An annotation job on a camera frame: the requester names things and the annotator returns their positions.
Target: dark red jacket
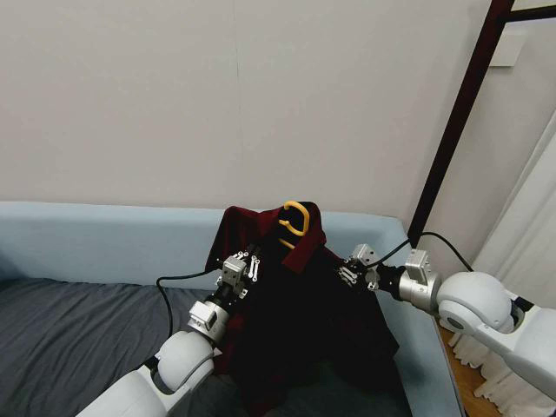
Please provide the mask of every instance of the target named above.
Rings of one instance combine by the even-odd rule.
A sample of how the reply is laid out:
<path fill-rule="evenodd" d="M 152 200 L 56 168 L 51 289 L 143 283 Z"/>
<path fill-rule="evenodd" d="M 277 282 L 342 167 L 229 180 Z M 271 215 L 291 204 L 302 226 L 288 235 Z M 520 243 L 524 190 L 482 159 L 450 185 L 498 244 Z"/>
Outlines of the dark red jacket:
<path fill-rule="evenodd" d="M 300 224 L 293 208 L 228 208 L 207 260 L 206 269 L 214 270 L 250 243 L 261 247 L 257 285 L 228 322 L 223 355 L 215 360 L 216 372 L 238 384 L 252 416 L 282 403 L 288 387 L 317 361 L 332 361 L 349 379 L 368 379 L 390 366 L 398 348 L 376 296 L 356 294 L 338 277 L 342 259 L 324 246 L 318 207 L 303 205 L 310 223 L 301 238 L 278 222 Z"/>

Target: black cable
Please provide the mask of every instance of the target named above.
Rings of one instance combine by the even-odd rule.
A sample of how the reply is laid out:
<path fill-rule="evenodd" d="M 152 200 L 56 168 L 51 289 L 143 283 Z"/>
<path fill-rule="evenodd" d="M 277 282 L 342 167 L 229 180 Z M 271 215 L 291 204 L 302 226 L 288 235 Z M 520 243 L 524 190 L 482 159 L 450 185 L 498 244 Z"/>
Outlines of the black cable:
<path fill-rule="evenodd" d="M 461 261 L 461 263 L 467 268 L 467 271 L 473 272 L 473 268 L 471 268 L 471 265 L 469 265 L 469 263 L 465 260 L 465 258 L 463 256 L 461 256 L 460 252 L 458 252 L 458 249 L 456 249 L 455 246 L 452 243 L 450 243 L 450 241 L 446 237 L 444 237 L 442 235 L 439 235 L 438 233 L 435 233 L 435 232 L 422 232 L 420 234 L 420 236 L 434 236 L 434 237 L 440 239 L 441 241 L 443 241 L 444 243 L 446 243 L 446 245 L 450 249 L 452 249 L 452 251 L 458 257 L 458 259 Z M 390 256 L 392 256 L 396 252 L 398 252 L 401 248 L 406 246 L 408 243 L 409 243 L 409 239 L 406 239 L 404 242 L 400 243 L 398 246 L 396 246 L 394 249 L 392 249 L 386 255 L 382 256 L 378 261 L 371 263 L 367 267 L 367 269 L 376 267 L 378 264 L 383 263 L 386 259 L 388 259 Z"/>
<path fill-rule="evenodd" d="M 161 276 L 160 278 L 158 278 L 156 280 L 156 287 L 160 291 L 160 294 L 162 294 L 162 298 L 164 299 L 164 302 L 166 303 L 166 309 L 168 310 L 168 324 L 169 324 L 168 337 L 171 337 L 172 334 L 174 333 L 174 316 L 172 315 L 172 307 L 170 306 L 170 301 L 168 299 L 168 296 L 164 292 L 164 288 L 161 285 L 161 281 L 188 280 L 190 278 L 196 278 L 197 276 L 206 275 L 209 272 L 210 271 L 202 271 L 202 272 L 198 272 L 196 274 L 191 274 L 191 275 Z"/>

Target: white wall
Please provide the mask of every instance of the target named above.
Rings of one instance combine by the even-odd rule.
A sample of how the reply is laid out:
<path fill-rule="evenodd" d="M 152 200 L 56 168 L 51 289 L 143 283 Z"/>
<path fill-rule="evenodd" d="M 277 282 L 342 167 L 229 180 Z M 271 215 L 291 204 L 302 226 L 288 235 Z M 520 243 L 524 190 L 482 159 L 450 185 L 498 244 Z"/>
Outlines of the white wall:
<path fill-rule="evenodd" d="M 0 199 L 294 198 L 408 225 L 488 4 L 6 0 Z M 489 73 L 440 193 L 429 226 L 466 255 L 554 108 L 551 34 Z"/>
<path fill-rule="evenodd" d="M 520 8 L 542 5 L 519 2 Z M 427 229 L 457 243 L 466 258 L 479 253 L 536 142 L 556 109 L 556 19 L 511 23 L 526 42 L 512 68 L 491 68 L 447 171 Z M 449 275 L 461 270 L 433 238 L 421 245 Z"/>

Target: white curtain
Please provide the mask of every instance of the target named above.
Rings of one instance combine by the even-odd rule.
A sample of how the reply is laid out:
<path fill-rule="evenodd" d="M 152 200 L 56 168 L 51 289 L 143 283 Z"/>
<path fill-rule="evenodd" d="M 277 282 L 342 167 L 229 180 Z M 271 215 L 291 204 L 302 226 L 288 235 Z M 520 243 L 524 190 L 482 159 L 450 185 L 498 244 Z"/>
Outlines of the white curtain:
<path fill-rule="evenodd" d="M 556 308 L 556 112 L 473 268 L 496 276 L 535 304 Z M 508 323 L 501 331 L 512 327 Z M 481 367 L 486 382 L 475 395 L 494 402 L 505 416 L 554 413 L 556 403 L 514 374 L 497 354 L 458 334 L 450 345 L 462 364 Z"/>

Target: bed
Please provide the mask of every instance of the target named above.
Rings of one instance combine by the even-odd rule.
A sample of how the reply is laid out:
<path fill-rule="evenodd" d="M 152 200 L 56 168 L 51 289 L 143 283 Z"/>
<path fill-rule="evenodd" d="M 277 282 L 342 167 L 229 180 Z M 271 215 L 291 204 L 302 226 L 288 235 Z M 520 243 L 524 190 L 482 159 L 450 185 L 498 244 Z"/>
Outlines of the bed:
<path fill-rule="evenodd" d="M 198 208 L 0 202 L 0 415 L 75 415 L 155 353 L 168 326 L 156 277 L 202 270 L 221 217 Z M 360 242 L 384 254 L 407 238 L 391 217 L 323 213 L 322 222 L 342 256 Z M 206 275 L 168 290 L 176 328 L 186 328 L 189 308 L 214 282 Z M 323 363 L 269 416 L 463 415 L 434 321 L 388 294 L 379 301 L 400 343 L 400 383 L 351 387 Z M 246 414 L 233 381 L 219 375 L 175 415 Z"/>

